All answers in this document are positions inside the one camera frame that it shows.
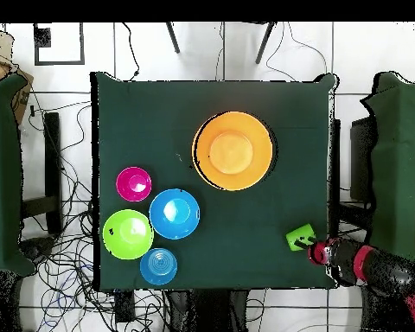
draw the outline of black frame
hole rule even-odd
[[[85,36],[83,36],[83,23],[80,23],[80,59],[77,61],[40,61],[39,48],[51,47],[50,40],[46,45],[41,45],[40,40],[36,37],[40,34],[38,24],[34,23],[34,65],[51,66],[51,65],[85,65]]]

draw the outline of green block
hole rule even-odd
[[[286,234],[287,244],[289,245],[291,251],[303,250],[303,248],[295,245],[297,240],[303,242],[307,246],[312,245],[313,242],[309,240],[309,237],[316,237],[310,224],[306,224],[305,226],[299,227],[298,229]]]

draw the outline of plate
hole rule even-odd
[[[136,210],[120,210],[103,226],[103,242],[118,259],[138,259],[152,246],[154,231],[148,218]]]
[[[148,283],[164,285],[176,275],[176,257],[164,248],[149,250],[140,261],[140,272]]]
[[[139,167],[123,169],[115,182],[118,194],[127,201],[144,200],[152,189],[148,172]]]
[[[190,235],[200,221],[196,199],[179,188],[167,189],[150,204],[150,224],[167,239],[181,239]]]
[[[228,191],[249,188],[271,165],[269,131],[247,113],[222,113],[210,118],[195,134],[192,159],[199,175],[210,185]]]

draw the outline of blue bowl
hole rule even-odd
[[[195,198],[179,188],[167,189],[156,196],[149,208],[150,224],[167,239],[190,235],[200,221],[200,208]]]
[[[140,260],[140,272],[150,284],[167,284],[176,275],[176,257],[164,248],[149,250]]]

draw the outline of dark green tablecloth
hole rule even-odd
[[[22,159],[11,101],[25,85],[26,80],[15,73],[0,80],[0,270],[21,276],[35,269],[18,248],[22,223]]]
[[[415,259],[415,84],[395,73],[375,76],[365,106],[378,127],[372,151],[373,214],[371,243]]]
[[[91,82],[94,162],[99,153],[99,187],[94,181],[93,195],[98,189],[100,289],[333,285],[305,251],[292,252],[285,240],[286,233],[305,223],[319,238],[326,238],[333,75],[315,83],[121,82],[92,73]],[[272,173],[242,191],[213,188],[192,167],[194,134],[208,118],[224,111],[252,114],[270,126],[278,141]],[[118,173],[129,166],[146,169],[152,178],[150,196],[139,203],[124,201],[115,188]],[[139,259],[116,259],[105,249],[101,231],[107,218],[120,209],[148,214],[152,199],[167,188],[191,193],[200,204],[201,221],[185,239],[156,234],[153,247],[171,250],[178,272],[171,283],[155,287],[143,280]]]

